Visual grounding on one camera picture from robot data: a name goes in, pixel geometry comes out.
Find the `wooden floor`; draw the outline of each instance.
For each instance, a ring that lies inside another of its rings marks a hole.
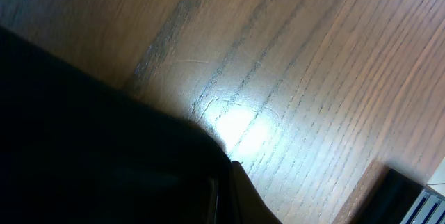
[[[374,160],[427,182],[445,156],[444,2],[0,0],[0,25],[197,122],[284,223],[331,223]]]

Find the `wooden table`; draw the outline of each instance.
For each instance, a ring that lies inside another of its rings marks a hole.
[[[331,223],[372,161],[426,182],[444,157],[444,2],[0,0],[0,25],[197,122],[283,222]]]

